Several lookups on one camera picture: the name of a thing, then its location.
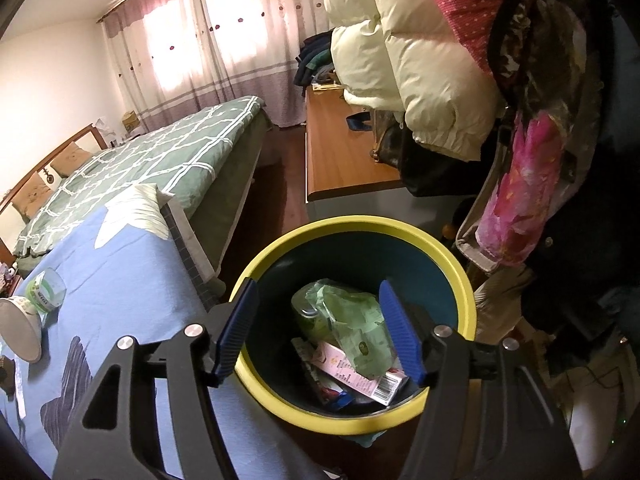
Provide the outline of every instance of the yellow trash can rim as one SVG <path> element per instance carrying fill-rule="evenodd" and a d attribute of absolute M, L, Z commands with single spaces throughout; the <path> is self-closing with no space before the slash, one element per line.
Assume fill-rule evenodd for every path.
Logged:
<path fill-rule="evenodd" d="M 345 231 L 368 231 L 404 240 L 429 256 L 449 282 L 458 310 L 458 332 L 466 339 L 476 335 L 476 302 L 471 284 L 459 261 L 430 234 L 417 227 L 391 218 L 377 216 L 341 216 L 313 222 L 295 229 L 264 248 L 238 278 L 231 297 L 238 292 L 242 280 L 258 280 L 280 257 L 294 247 L 315 238 Z M 428 388 L 415 397 L 379 413 L 365 416 L 332 418 L 306 412 L 279 397 L 252 365 L 246 347 L 236 362 L 236 374 L 244 387 L 267 410 L 291 424 L 317 433 L 352 435 L 388 430 L 420 415 Z"/>

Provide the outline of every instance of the pink floral bag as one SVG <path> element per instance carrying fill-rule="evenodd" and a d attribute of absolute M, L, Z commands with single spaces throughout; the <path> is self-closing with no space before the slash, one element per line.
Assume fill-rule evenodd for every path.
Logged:
<path fill-rule="evenodd" d="M 505 266 L 519 266 L 542 235 L 560 177 L 564 142 L 542 110 L 525 131 L 518 113 L 510 170 L 496 185 L 476 231 L 480 248 Z"/>

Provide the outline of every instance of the quilted jacket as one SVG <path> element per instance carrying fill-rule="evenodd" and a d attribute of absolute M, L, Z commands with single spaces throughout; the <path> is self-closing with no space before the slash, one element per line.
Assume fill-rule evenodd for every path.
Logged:
<path fill-rule="evenodd" d="M 498 109 L 493 78 L 456 39 L 434 0 L 324 0 L 348 103 L 405 112 L 423 146 L 479 160 Z"/>

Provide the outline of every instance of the green plastic wrapper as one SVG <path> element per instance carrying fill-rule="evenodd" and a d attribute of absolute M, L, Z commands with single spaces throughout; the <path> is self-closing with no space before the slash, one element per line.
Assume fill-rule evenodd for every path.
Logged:
<path fill-rule="evenodd" d="M 339 346 L 360 375 L 373 379 L 391 368 L 393 343 L 373 294 L 319 280 L 297 291 L 291 304 L 306 338 Z"/>

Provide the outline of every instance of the black bag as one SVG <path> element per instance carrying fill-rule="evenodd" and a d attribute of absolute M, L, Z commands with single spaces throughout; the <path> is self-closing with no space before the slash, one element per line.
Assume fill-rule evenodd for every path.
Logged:
<path fill-rule="evenodd" d="M 482 145 L 480 161 L 463 162 L 422 147 L 405 124 L 392 118 L 371 156 L 376 162 L 397 168 L 413 196 L 475 195 L 491 169 L 496 142 L 494 128 Z"/>

